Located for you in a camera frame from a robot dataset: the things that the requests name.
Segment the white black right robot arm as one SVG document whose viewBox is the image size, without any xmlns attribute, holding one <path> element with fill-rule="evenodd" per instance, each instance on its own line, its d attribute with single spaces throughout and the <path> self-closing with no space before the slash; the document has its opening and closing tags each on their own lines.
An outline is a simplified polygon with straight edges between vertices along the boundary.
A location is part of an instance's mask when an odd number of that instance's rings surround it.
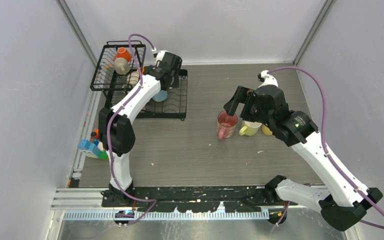
<svg viewBox="0 0 384 240">
<path fill-rule="evenodd" d="M 334 165 L 340 160 L 331 153 L 332 160 L 323 150 L 322 135 L 312 119 L 302 111 L 290 110 L 284 92 L 275 85 L 260 86 L 256 90 L 238 86 L 232 98 L 224 104 L 225 112 L 232 116 L 243 104 L 240 117 L 244 121 L 268 126 L 276 139 L 299 154 L 326 186 L 317 190 L 277 175 L 265 185 L 265 198 L 271 205 L 289 201 L 321 214 L 334 229 L 346 231 L 360 222 L 383 197 L 376 187 L 367 187 L 348 171 L 341 175 Z"/>
</svg>

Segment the light green mug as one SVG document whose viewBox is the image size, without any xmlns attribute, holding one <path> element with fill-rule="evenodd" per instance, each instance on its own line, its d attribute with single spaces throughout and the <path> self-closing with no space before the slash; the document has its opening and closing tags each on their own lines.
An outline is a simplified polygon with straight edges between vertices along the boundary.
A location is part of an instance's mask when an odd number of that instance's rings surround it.
<svg viewBox="0 0 384 240">
<path fill-rule="evenodd" d="M 259 122 L 251 122 L 251 121 L 243 120 L 238 134 L 240 136 L 251 137 L 258 132 L 261 126 L 262 124 Z"/>
</svg>

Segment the light blue cup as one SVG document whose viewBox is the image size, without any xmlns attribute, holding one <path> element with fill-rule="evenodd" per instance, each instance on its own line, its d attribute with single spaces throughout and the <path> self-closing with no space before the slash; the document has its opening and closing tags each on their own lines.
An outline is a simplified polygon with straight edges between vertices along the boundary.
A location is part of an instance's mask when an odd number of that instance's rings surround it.
<svg viewBox="0 0 384 240">
<path fill-rule="evenodd" d="M 168 97 L 168 92 L 166 90 L 161 90 L 152 97 L 152 100 L 157 103 L 160 103 L 165 101 L 167 97 Z"/>
</svg>

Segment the large pink mug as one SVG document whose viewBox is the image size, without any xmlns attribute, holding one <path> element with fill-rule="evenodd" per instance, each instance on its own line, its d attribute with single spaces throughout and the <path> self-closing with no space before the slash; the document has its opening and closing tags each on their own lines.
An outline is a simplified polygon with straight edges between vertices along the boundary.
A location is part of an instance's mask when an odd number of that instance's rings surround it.
<svg viewBox="0 0 384 240">
<path fill-rule="evenodd" d="M 238 117 L 234 113 L 228 115 L 226 111 L 222 111 L 217 116 L 216 135 L 219 140 L 230 138 L 236 129 Z"/>
</svg>

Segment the yellow mug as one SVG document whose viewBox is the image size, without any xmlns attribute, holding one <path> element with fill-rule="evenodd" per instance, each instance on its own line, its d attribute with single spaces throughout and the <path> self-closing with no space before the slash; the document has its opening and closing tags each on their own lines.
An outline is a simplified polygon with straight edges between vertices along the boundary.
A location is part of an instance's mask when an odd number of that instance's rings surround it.
<svg viewBox="0 0 384 240">
<path fill-rule="evenodd" d="M 266 136 L 272 136 L 273 135 L 273 132 L 269 129 L 269 127 L 265 124 L 263 124 L 261 126 L 261 131 L 264 135 Z"/>
</svg>

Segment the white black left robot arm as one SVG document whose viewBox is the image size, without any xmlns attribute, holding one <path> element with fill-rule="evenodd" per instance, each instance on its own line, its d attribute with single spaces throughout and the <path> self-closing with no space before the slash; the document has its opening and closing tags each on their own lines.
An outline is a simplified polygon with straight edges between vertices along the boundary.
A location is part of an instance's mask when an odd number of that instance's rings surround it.
<svg viewBox="0 0 384 240">
<path fill-rule="evenodd" d="M 111 108 L 102 108 L 98 115 L 99 140 L 108 156 L 110 167 L 110 183 L 103 196 L 121 207 L 128 207 L 133 200 L 138 200 L 130 189 L 133 183 L 130 152 L 136 141 L 134 120 L 160 91 L 179 85 L 182 58 L 166 50 L 154 56 L 155 64 L 138 69 L 139 81 L 133 89 Z"/>
</svg>

